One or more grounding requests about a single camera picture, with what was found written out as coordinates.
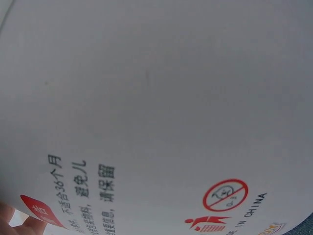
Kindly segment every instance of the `red warning tag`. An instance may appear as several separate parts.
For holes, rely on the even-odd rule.
[[[27,207],[33,212],[38,218],[59,227],[65,228],[60,221],[55,217],[54,213],[45,203],[38,201],[34,198],[21,195],[21,199],[27,205]]]

